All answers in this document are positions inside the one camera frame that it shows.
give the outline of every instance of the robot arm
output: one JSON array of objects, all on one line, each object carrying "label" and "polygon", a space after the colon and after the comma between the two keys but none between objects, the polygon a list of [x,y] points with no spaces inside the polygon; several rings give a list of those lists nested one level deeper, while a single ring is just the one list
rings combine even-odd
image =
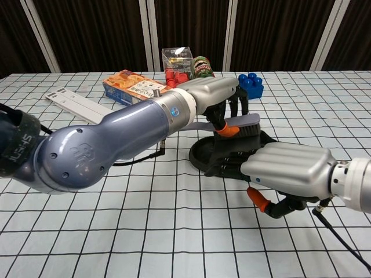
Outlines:
[{"label": "robot arm", "polygon": [[12,129],[0,127],[7,138],[0,143],[8,146],[6,150],[0,148],[0,168],[12,162],[11,156],[3,154],[23,148],[27,158],[21,161],[26,154],[21,151],[13,178],[44,193],[75,192],[99,181],[118,159],[131,159],[189,125],[196,115],[205,114],[207,108],[235,94],[237,86],[234,78],[202,79],[197,86],[173,89],[113,112],[98,125],[68,126],[49,137],[32,134],[32,149],[29,142],[22,142],[32,130],[29,125],[25,128],[22,120]]},{"label": "robot arm", "polygon": [[328,149],[273,142],[242,163],[241,173],[287,196],[302,200],[338,196],[347,207],[371,213],[371,159],[338,162]]}]

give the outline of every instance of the white ruler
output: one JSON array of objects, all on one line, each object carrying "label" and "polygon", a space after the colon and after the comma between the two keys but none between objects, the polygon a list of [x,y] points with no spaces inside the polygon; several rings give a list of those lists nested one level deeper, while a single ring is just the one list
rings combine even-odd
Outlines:
[{"label": "white ruler", "polygon": [[66,88],[46,93],[45,97],[53,101],[58,107],[86,120],[89,123],[98,124],[103,117],[113,111],[91,101],[85,97],[79,96]]}]

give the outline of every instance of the white table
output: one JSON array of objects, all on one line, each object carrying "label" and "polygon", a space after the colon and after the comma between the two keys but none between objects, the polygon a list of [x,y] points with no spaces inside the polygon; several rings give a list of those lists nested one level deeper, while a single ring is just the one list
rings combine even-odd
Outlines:
[{"label": "white table", "polygon": [[[0,81],[0,102],[51,129],[85,124],[43,94],[64,86],[121,109],[101,85],[112,74],[13,74]],[[164,80],[162,72],[142,74]],[[336,159],[370,156],[371,72],[257,74],[265,90],[249,108],[269,135],[330,148]],[[166,140],[165,156],[113,167],[75,194],[49,196],[0,179],[0,277],[371,276],[310,208],[271,219],[254,208],[247,183],[200,174],[188,151],[208,135],[176,133]],[[281,198],[255,186],[272,201]],[[345,208],[340,199],[324,215],[371,262],[371,216]]]}]

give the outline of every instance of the robot logo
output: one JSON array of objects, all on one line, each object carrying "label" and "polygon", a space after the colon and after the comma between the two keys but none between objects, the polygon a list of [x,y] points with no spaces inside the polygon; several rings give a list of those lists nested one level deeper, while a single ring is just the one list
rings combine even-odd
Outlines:
[{"label": "robot logo", "polygon": [[77,148],[71,148],[70,150],[73,151],[75,155],[77,167],[84,166],[86,162],[92,161],[95,157],[93,148],[86,143],[81,144]]},{"label": "robot logo", "polygon": [[170,111],[171,111],[171,113],[174,117],[177,117],[179,115],[179,109],[175,106],[172,107],[172,109]]}]

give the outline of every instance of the white plastic strip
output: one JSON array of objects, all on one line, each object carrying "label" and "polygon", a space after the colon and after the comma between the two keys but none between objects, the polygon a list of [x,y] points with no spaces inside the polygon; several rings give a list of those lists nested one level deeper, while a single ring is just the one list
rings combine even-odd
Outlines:
[{"label": "white plastic strip", "polygon": [[148,9],[148,20],[150,24],[150,34],[151,34],[151,45],[152,45],[152,56],[154,63],[154,70],[160,71],[160,55],[158,50],[158,38],[157,38],[157,23],[156,23],[156,10],[155,1],[147,0]]},{"label": "white plastic strip", "polygon": [[30,22],[31,28],[35,34],[37,42],[39,43],[42,54],[45,57],[45,60],[49,66],[50,71],[60,72],[56,56],[54,55],[48,36],[46,36],[46,32],[42,26],[34,2],[32,0],[19,0],[19,1],[23,7],[24,13],[28,18],[28,22]]},{"label": "white plastic strip", "polygon": [[151,36],[150,36],[150,28],[148,26],[146,0],[139,0],[139,9],[140,9],[141,27],[143,31],[144,48],[146,50],[147,68],[148,68],[148,71],[153,71]]},{"label": "white plastic strip", "polygon": [[75,116],[86,120],[89,123],[98,124],[102,121],[103,117],[112,113],[113,111],[88,100],[70,90],[61,88],[51,93],[46,93],[45,97],[48,100],[55,102],[55,104],[74,114]]},{"label": "white plastic strip", "polygon": [[225,32],[224,57],[223,57],[223,71],[230,71],[234,29],[236,26],[238,0],[230,0],[228,6],[228,20],[227,30]]},{"label": "white plastic strip", "polygon": [[329,19],[323,30],[321,40],[319,41],[317,51],[314,55],[310,71],[322,70],[349,3],[350,0],[335,0]]}]

